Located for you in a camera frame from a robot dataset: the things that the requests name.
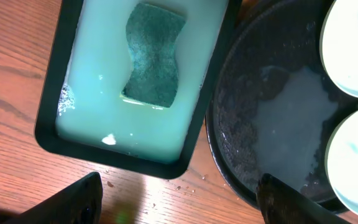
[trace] white bowl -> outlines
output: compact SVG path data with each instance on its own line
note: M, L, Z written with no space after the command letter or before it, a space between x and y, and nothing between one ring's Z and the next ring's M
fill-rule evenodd
M325 159L326 173L336 196L358 214L358 111L334 130Z
M358 97L358 0L336 0L324 21L320 56L331 80Z

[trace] green sponge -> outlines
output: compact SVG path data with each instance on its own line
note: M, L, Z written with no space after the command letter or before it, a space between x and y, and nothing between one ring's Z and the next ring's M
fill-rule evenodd
M133 71L125 96L166 108L172 105L178 89L175 41L185 23L166 9L136 5L126 25Z

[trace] wood grain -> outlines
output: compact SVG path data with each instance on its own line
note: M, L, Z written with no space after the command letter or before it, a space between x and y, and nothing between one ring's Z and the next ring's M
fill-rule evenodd
M166 181L50 154L34 137L60 0L0 0L0 210L22 213L84 175L103 180L100 223L126 209L136 223L263 223L217 170L204 128L188 171ZM358 223L358 217L342 217Z

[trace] black tray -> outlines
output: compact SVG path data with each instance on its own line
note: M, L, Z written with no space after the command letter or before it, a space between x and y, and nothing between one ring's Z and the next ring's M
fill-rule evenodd
M297 189L304 196L332 212L346 210L326 177L324 152L335 127L358 110L358 99L339 90L320 61L319 37L332 2L259 1L236 31L221 70L206 116L208 141L224 179L255 208L255 188L264 172L261 164L273 167L274 162L289 170L282 172L287 182L295 182L296 175L297 184L305 181ZM283 109L286 103L291 108ZM261 150L267 153L261 156ZM316 164L304 178L295 174L303 164L290 170L283 162L300 161L302 156Z
M46 151L63 156L98 162L100 164L165 179L173 179L181 176L186 171L195 148L205 111L207 110L216 84L216 78L218 77L219 70L227 54L227 45L233 32L236 16L241 6L241 0L229 0L211 63L200 91L200 98L197 102L190 127L188 128L183 150L179 160L173 164L147 161L97 147L66 141L57 136L55 120L58 101L65 79L82 5L83 0L62 1L55 40L52 46L52 53L38 110L37 122L35 124L35 138L37 142Z

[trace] black round tray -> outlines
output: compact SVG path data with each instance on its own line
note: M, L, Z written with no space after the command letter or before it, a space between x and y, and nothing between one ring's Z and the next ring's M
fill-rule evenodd
M270 169L289 186L304 181L295 190L329 211L346 211L326 177L324 152L335 127L358 110L358 99L339 90L320 61L319 36L332 3L261 0L232 40L206 130L222 176L255 208L257 182ZM303 179L297 172L310 161Z

